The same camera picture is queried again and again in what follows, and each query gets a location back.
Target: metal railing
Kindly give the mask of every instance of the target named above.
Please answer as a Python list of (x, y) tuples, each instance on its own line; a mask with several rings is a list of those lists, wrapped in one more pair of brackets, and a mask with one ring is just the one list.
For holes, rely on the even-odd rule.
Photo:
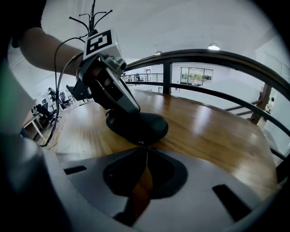
[[(130, 71), (137, 68), (143, 68), (146, 66), (163, 64), (163, 81), (159, 82), (158, 79), (156, 81), (125, 81), (126, 84), (131, 85), (156, 85), (156, 86), (163, 86), (163, 93), (164, 94), (171, 94), (171, 88), (180, 88), (186, 89), (196, 92), (201, 92), (209, 95), (213, 95), (231, 102), (234, 102), (240, 106), (243, 106), (252, 112), (266, 118), (274, 125), (279, 127), (283, 132), (285, 132), (290, 137), (290, 131), (277, 119), (272, 117), (270, 114), (266, 113), (262, 109), (258, 108), (257, 106), (243, 101), (239, 98), (233, 97), (226, 93), (200, 88), (197, 86), (192, 85), (183, 85), (183, 84), (175, 84), (172, 83), (172, 63), (179, 63), (179, 62), (198, 62), (198, 63), (210, 63), (216, 65), (222, 65), (225, 67), (233, 68), (238, 71), (244, 72), (249, 74), (263, 82), (267, 85), (272, 86), (278, 92), (280, 92), (288, 101), (290, 101), (290, 84), (283, 79), (279, 74), (274, 72), (269, 67), (252, 60), (250, 58), (230, 53), (224, 51), (210, 51), (207, 49), (189, 49), (189, 50), (178, 50), (172, 52), (162, 53), (160, 56), (150, 56), (144, 59), (140, 59), (133, 63), (130, 63), (126, 68), (126, 71)], [(279, 181), (286, 178), (285, 173), (285, 166), (289, 168), (290, 166), (290, 155), (287, 158), (279, 153), (278, 151), (271, 148), (273, 154), (278, 156), (283, 160), (283, 162), (277, 167), (277, 178)]]
[(122, 80), (127, 83), (127, 86), (136, 86), (130, 82), (163, 82), (163, 73), (137, 73), (133, 75), (121, 76)]
[[(257, 100), (257, 101), (251, 102), (251, 104), (257, 105), (260, 102), (261, 102), (261, 100)], [(242, 106), (235, 106), (235, 107), (227, 108), (225, 110), (226, 111), (235, 111), (235, 110), (239, 110), (239, 109), (242, 109), (242, 108), (244, 108), (244, 107), (242, 107)], [(253, 111), (243, 111), (243, 112), (236, 113), (236, 115), (238, 115), (238, 116), (247, 115), (247, 114), (251, 114), (252, 115), (253, 114)]]

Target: white table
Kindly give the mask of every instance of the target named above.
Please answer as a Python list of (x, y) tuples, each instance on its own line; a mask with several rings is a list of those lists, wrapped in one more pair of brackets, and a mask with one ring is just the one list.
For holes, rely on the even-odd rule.
[(40, 132), (39, 128), (36, 126), (35, 122), (38, 124), (38, 126), (42, 129), (42, 126), (40, 124), (40, 122), (38, 121), (38, 119), (40, 118), (39, 114), (35, 115), (34, 117), (32, 117), (31, 119), (29, 119), (25, 124), (24, 124), (24, 128), (27, 127), (30, 123), (32, 123), (32, 125), (35, 127), (36, 131), (39, 133), (40, 137), (43, 138), (43, 134)]

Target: wooden desk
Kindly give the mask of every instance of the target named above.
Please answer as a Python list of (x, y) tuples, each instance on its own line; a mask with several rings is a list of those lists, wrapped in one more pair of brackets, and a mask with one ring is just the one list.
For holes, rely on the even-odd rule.
[(32, 123), (32, 125), (35, 127), (37, 133), (39, 133), (40, 137), (42, 138), (43, 135), (42, 135), (42, 133), (40, 132), (39, 128), (36, 126), (35, 122), (34, 122), (34, 121), (36, 121), (36, 123), (38, 124), (38, 126), (42, 129), (42, 126), (41, 126), (41, 124), (40, 124), (40, 122), (39, 122), (39, 118), (40, 118), (40, 116), (39, 116), (39, 114), (37, 114), (37, 115), (33, 116), (32, 118), (30, 118), (30, 119), (28, 119), (28, 120), (25, 120), (23, 127), (25, 128), (25, 127), (27, 127), (30, 123)]
[[(208, 160), (249, 185), (262, 199), (276, 190), (275, 165), (258, 126), (200, 102), (148, 91), (132, 93), (143, 112), (158, 113), (168, 122), (168, 134), (154, 147)], [(133, 147), (106, 126), (105, 110), (90, 102), (70, 112), (54, 150), (65, 161)]]

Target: window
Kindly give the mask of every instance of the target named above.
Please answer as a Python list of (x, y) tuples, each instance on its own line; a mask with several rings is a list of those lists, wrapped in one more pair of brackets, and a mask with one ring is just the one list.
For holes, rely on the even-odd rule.
[(213, 81), (213, 70), (205, 68), (181, 68), (180, 84), (203, 85)]

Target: human arm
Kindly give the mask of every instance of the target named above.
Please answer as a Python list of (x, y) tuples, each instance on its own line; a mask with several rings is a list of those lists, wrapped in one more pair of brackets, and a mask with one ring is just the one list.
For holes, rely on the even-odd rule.
[[(54, 71), (54, 54), (61, 41), (46, 34), (41, 28), (35, 27), (25, 31), (18, 43), (22, 54), (29, 63), (41, 69)], [(77, 48), (63, 44), (56, 56), (57, 72), (60, 72), (74, 55), (81, 52)], [(75, 76), (81, 60), (82, 56), (72, 62), (65, 70), (65, 74)], [(94, 76), (96, 77), (101, 70), (101, 66), (96, 65), (93, 70)]]

